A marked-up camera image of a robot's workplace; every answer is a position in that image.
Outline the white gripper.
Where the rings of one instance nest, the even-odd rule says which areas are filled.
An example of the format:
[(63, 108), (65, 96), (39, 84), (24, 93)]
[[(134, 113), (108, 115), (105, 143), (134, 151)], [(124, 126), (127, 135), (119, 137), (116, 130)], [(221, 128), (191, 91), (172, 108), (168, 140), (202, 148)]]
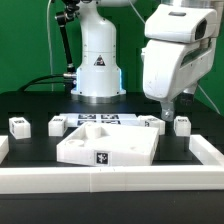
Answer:
[(161, 118), (172, 122), (175, 107), (166, 102), (180, 95), (190, 106), (195, 90), (189, 88), (213, 65), (217, 11), (212, 8), (175, 7), (161, 4), (145, 24), (143, 90), (161, 103)]

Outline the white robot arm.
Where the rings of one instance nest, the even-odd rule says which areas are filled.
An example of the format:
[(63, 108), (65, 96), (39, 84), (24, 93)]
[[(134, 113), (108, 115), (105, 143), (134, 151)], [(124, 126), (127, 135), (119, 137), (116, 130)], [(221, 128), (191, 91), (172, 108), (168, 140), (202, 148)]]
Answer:
[[(102, 18), (99, 6), (124, 6), (136, 0), (92, 0), (79, 4), (82, 63), (77, 69), (76, 98), (108, 102), (125, 93), (116, 64), (116, 28)], [(161, 104), (161, 117), (174, 119), (177, 97), (193, 102), (199, 80), (214, 61), (224, 0), (162, 0), (146, 20), (142, 49), (143, 91)]]

